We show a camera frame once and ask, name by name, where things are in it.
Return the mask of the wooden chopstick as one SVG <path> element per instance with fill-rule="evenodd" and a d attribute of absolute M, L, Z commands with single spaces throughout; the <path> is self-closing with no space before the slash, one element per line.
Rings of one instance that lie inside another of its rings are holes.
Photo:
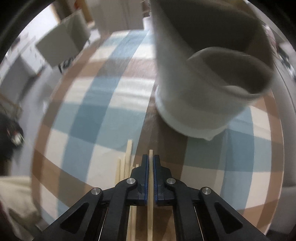
<path fill-rule="evenodd" d="M 132 155 L 132 140 L 128 140 L 125 152 L 125 175 L 124 178 L 130 176 L 130 166 L 131 166 L 131 155 Z"/>
<path fill-rule="evenodd" d="M 125 178 L 130 176 L 132 166 L 128 163 L 125 164 Z M 136 221 L 137 221 L 137 207 L 131 206 L 129 209 L 128 227 L 126 240 L 135 240 L 136 234 Z"/>
<path fill-rule="evenodd" d="M 147 240 L 153 241 L 153 221 L 154 221 L 154 168 L 153 150 L 149 150 L 149 181 L 147 197 Z"/>
<path fill-rule="evenodd" d="M 120 172 L 121 172 L 121 159 L 118 158 L 117 164 L 116 164 L 116 173 L 115 173 L 115 182 L 114 182 L 115 185 L 120 181 L 120 178 L 121 178 Z"/>

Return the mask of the checkered tablecloth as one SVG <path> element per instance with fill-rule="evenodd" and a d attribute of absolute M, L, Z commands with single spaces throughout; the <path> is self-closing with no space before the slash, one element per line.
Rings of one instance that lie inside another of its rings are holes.
<path fill-rule="evenodd" d="M 273 94 L 206 141 L 162 120 L 156 85 L 151 32 L 117 32 L 81 53 L 52 96 L 35 144 L 32 195 L 43 220 L 52 223 L 93 187 L 113 187 L 117 161 L 127 150 L 132 164 L 153 150 L 174 178 L 212 188 L 267 233 L 284 167 Z"/>

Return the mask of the grey sofa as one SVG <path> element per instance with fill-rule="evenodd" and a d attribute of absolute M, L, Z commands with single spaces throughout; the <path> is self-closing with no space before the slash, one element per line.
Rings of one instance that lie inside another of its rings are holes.
<path fill-rule="evenodd" d="M 283 131 L 284 176 L 271 230 L 285 234 L 295 227 L 295 50 L 287 37 L 268 21 L 284 60 L 275 59 L 277 78 L 272 86 Z"/>

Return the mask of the grey white utensil holder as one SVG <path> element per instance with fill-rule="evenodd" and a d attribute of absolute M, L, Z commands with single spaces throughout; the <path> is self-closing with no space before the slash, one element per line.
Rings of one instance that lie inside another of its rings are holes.
<path fill-rule="evenodd" d="M 156 107 L 174 130 L 211 140 L 273 81 L 271 46 L 245 1 L 152 1 Z"/>

